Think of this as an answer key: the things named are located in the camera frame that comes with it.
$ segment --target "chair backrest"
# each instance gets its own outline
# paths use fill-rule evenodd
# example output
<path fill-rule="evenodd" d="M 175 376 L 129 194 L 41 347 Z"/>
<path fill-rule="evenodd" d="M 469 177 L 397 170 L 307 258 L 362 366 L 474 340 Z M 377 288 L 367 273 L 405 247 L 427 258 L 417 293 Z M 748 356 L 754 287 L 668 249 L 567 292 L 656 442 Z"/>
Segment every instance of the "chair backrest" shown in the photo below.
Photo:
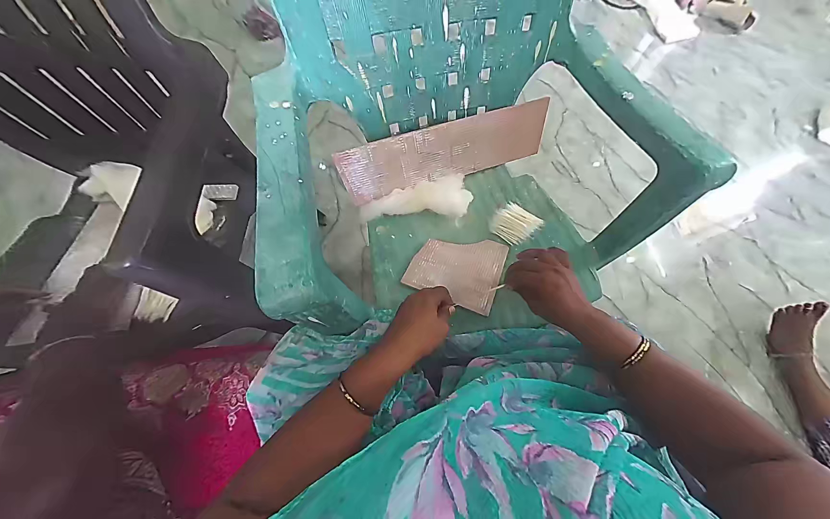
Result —
<path fill-rule="evenodd" d="M 276 0 L 301 99 L 368 140 L 512 105 L 572 0 Z"/>
<path fill-rule="evenodd" d="M 70 173 L 141 165 L 181 83 L 177 43 L 145 0 L 0 0 L 0 140 Z M 221 75 L 225 96 L 204 61 L 191 73 Z"/>

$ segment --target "chair armrest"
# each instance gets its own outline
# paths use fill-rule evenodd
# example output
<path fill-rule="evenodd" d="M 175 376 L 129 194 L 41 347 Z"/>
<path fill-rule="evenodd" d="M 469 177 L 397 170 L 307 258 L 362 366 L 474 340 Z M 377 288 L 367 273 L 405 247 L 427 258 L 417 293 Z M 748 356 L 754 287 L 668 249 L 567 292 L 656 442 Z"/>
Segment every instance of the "chair armrest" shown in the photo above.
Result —
<path fill-rule="evenodd" d="M 256 299 L 275 319 L 346 334 L 373 313 L 322 254 L 306 99 L 289 60 L 252 78 L 257 128 Z"/>
<path fill-rule="evenodd" d="M 563 30 L 549 55 L 659 168 L 655 180 L 591 241 L 595 268 L 616 260 L 735 174 L 732 156 L 627 70 L 589 25 Z"/>

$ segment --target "woman's left hand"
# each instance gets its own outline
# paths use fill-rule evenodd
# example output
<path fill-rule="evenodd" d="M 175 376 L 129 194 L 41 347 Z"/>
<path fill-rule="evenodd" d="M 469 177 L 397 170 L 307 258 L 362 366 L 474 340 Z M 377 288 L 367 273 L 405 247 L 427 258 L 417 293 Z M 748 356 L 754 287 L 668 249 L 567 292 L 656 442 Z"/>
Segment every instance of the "woman's left hand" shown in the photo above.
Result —
<path fill-rule="evenodd" d="M 450 332 L 454 301 L 443 286 L 422 288 L 406 297 L 389 324 L 383 343 L 401 348 L 418 362 L 437 349 Z"/>

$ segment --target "pink fabric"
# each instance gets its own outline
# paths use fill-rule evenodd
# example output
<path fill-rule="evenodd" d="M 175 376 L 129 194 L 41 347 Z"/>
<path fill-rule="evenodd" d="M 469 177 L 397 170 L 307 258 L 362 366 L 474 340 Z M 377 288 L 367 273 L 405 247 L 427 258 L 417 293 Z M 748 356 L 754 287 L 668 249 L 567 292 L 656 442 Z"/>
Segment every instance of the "pink fabric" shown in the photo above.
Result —
<path fill-rule="evenodd" d="M 153 462 L 181 517 L 209 505 L 261 446 L 245 392 L 272 347 L 189 350 L 123 376 L 134 416 L 159 423 Z"/>
<path fill-rule="evenodd" d="M 131 444 L 142 452 L 117 454 L 121 480 L 106 490 L 117 510 L 107 517 L 190 519 L 219 495 L 260 446 L 245 392 L 273 346 L 186 350 L 123 373 Z M 0 377 L 0 442 L 21 382 L 20 372 Z"/>

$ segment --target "bundle of cotton swabs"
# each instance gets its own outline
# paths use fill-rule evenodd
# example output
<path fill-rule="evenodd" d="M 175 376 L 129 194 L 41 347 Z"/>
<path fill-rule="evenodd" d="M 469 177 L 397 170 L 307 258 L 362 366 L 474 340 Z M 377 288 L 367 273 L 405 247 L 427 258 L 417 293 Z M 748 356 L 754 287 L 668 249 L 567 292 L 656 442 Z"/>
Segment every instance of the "bundle of cotton swabs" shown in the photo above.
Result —
<path fill-rule="evenodd" d="M 528 210 L 508 202 L 491 218 L 490 229 L 509 245 L 517 245 L 543 227 L 543 220 Z"/>

